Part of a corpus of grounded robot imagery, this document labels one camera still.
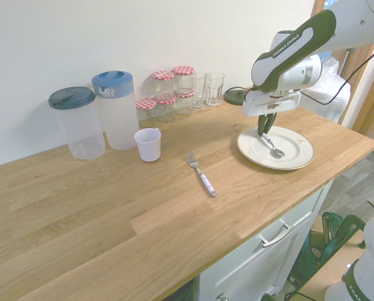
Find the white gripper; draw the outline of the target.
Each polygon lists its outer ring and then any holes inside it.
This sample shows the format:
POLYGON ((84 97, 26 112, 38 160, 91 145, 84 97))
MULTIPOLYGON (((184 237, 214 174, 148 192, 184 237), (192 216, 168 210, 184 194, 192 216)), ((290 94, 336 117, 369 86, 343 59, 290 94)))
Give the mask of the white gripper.
POLYGON ((271 97, 270 94, 260 91, 250 91, 243 101, 242 110, 248 117, 258 118, 257 133, 261 137, 268 134, 273 126, 277 113, 295 110, 300 102, 299 92, 288 93, 280 98, 271 97))

